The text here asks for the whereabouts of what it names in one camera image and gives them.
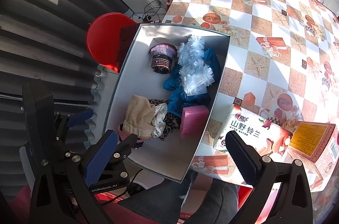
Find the beige knitted hat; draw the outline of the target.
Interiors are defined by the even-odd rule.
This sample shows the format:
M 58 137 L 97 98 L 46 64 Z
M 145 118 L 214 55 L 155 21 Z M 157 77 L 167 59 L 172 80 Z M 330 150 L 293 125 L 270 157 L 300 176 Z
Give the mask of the beige knitted hat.
M 135 134 L 146 140 L 153 131 L 152 120 L 155 115 L 155 105 L 149 103 L 146 97 L 132 95 L 123 122 L 123 131 L 126 134 Z

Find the pink foam sponge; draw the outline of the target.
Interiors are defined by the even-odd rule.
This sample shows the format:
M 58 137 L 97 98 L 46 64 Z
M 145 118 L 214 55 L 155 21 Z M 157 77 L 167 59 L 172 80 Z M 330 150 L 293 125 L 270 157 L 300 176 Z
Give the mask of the pink foam sponge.
M 181 137 L 200 137 L 209 115 L 209 109 L 205 105 L 184 107 L 180 126 Z

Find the light blue fluffy plush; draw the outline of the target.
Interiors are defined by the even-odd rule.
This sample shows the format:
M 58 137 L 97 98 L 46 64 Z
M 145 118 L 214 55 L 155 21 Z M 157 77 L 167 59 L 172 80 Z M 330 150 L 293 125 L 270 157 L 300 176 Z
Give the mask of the light blue fluffy plush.
M 178 64 L 181 87 L 187 96 L 207 93 L 212 85 L 214 73 L 204 61 L 204 40 L 199 36 L 190 35 L 186 43 L 182 43 L 178 51 Z

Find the white flower tissue box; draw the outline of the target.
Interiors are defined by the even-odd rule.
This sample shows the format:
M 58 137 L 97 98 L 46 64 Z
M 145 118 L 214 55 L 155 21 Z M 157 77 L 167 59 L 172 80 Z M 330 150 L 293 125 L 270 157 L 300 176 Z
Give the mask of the white flower tissue box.
M 282 158 L 292 138 L 289 131 L 275 124 L 272 120 L 262 118 L 236 105 L 229 108 L 214 138 L 214 149 L 228 152 L 226 134 L 230 131 L 235 131 L 260 156 L 271 156 L 277 161 Z

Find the red patterned tissue box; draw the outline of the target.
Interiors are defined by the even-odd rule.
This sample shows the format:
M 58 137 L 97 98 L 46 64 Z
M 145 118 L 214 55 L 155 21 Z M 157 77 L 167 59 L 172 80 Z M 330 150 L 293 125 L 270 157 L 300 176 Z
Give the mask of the red patterned tissue box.
M 300 122 L 283 156 L 285 163 L 302 162 L 312 191 L 322 191 L 338 162 L 336 124 Z

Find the polka dot fabric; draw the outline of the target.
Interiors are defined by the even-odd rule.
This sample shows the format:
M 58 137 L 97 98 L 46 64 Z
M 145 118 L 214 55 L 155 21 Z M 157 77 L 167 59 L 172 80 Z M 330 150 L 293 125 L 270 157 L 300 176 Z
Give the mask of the polka dot fabric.
M 149 99 L 148 101 L 155 106 L 155 114 L 151 122 L 153 127 L 151 139 L 159 138 L 164 141 L 173 131 L 179 130 L 181 118 L 168 111 L 168 101 L 161 99 Z

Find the blue cloth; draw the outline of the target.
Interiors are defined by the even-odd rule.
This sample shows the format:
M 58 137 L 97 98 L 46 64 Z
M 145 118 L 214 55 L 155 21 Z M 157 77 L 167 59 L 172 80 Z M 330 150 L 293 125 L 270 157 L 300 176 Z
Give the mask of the blue cloth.
M 163 83 L 163 88 L 171 92 L 168 111 L 181 117 L 185 107 L 209 105 L 208 87 L 220 81 L 221 65 L 215 51 L 208 48 L 199 58 L 178 59 L 169 76 Z

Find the red plastic stool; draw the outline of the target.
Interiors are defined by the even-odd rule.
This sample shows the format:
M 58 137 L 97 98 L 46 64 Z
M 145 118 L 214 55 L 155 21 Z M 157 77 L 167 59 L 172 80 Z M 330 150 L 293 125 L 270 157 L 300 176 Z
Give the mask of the red plastic stool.
M 86 33 L 86 48 L 100 65 L 119 73 L 139 24 L 122 13 L 96 18 Z

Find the purple knitted hat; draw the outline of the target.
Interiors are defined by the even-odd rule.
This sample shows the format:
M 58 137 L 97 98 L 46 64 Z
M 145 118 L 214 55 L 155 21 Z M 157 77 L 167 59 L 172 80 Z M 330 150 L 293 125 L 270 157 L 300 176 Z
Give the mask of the purple knitted hat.
M 152 56 L 151 68 L 158 74 L 168 74 L 172 68 L 172 61 L 177 57 L 178 51 L 175 46 L 168 43 L 159 43 L 150 48 Z

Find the patterned checkered tablecloth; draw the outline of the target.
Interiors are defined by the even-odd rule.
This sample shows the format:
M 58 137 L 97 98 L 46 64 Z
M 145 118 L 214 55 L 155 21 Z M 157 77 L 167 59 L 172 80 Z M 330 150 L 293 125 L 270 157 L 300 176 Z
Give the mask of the patterned checkered tablecloth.
M 317 0 L 173 0 L 164 21 L 230 36 L 193 170 L 244 182 L 231 157 L 213 148 L 233 105 L 287 131 L 299 121 L 338 124 L 338 19 Z

